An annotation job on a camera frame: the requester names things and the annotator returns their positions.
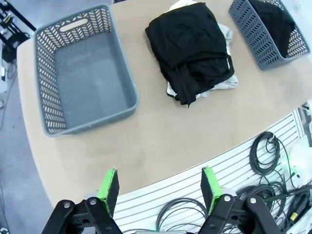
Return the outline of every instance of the beige tabletop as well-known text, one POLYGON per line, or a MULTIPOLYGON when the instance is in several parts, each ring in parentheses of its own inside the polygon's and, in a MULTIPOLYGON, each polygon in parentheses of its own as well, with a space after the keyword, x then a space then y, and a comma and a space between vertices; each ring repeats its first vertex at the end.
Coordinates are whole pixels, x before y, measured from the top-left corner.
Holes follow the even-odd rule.
POLYGON ((234 32, 231 54, 239 86, 211 91, 188 109, 166 95, 144 29, 177 0, 128 0, 112 9, 140 95, 123 121, 78 135, 49 138, 40 122, 33 40, 18 47, 19 89, 37 169, 53 204, 79 202, 98 189, 106 170, 118 169, 120 194, 186 170, 260 133, 312 97, 308 57, 260 71, 228 9, 232 0, 208 0, 219 23, 234 32))

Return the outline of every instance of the gray carpet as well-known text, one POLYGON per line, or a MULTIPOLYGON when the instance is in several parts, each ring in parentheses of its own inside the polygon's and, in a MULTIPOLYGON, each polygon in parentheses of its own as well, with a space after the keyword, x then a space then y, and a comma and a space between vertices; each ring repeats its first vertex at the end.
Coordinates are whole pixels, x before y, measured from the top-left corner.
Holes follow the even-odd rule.
MULTIPOLYGON (((11 0, 36 27, 68 14, 110 0, 11 0)), ((25 32, 27 27, 16 20, 25 32)), ((0 130, 0 228, 9 226, 11 234, 41 233, 52 211, 29 147, 20 105, 18 78, 7 102, 0 130)))

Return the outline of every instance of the metal stand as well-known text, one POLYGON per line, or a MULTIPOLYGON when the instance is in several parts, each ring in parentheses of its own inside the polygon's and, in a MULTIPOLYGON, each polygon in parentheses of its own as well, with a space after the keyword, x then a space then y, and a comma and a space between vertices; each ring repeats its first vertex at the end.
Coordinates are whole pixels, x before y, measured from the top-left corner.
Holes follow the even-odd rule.
POLYGON ((21 15, 18 10, 15 9, 12 4, 8 1, 0 2, 0 9, 2 13, 0 14, 0 26, 3 29, 7 29, 11 36, 7 39, 4 35, 0 34, 0 39, 4 43, 4 47, 2 50, 2 58, 6 60, 6 62, 11 62, 16 58, 17 46, 15 44, 21 44, 24 41, 29 39, 27 34, 23 33, 14 23, 13 17, 9 12, 12 12, 19 20, 21 20, 24 24, 26 24, 32 31, 35 31, 36 28, 24 17, 21 15))

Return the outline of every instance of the black garment in basket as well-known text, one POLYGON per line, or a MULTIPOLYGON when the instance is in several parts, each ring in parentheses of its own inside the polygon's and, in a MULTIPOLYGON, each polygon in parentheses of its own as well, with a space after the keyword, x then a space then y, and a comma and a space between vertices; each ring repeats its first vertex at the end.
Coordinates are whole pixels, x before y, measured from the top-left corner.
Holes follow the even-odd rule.
POLYGON ((249 2, 269 31, 281 56, 286 58, 291 33, 295 28, 293 19, 287 12, 271 3, 259 0, 249 2))

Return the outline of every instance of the folded black shirt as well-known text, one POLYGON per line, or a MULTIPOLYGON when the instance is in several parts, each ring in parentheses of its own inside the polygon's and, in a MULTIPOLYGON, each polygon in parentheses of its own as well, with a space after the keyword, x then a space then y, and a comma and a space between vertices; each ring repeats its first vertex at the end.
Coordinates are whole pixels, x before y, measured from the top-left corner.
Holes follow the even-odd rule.
POLYGON ((190 105, 197 94, 234 74, 224 35, 204 3, 164 13, 150 22, 145 32, 181 105, 190 105))
POLYGON ((269 31, 281 56, 286 58, 289 40, 295 27, 293 19, 286 11, 271 3, 259 0, 249 0, 249 2, 269 31))

